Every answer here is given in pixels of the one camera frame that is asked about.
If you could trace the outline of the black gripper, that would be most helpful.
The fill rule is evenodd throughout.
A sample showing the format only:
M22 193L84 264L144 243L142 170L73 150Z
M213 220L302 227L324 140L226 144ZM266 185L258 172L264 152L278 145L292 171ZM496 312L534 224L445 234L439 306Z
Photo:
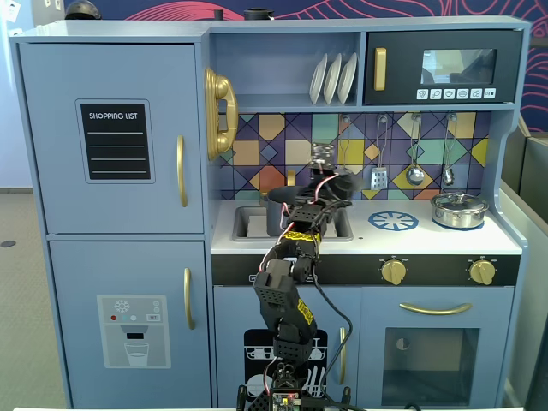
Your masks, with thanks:
M299 189L295 206L324 209L331 203L347 204L363 186L361 176L350 170L314 170L313 185Z

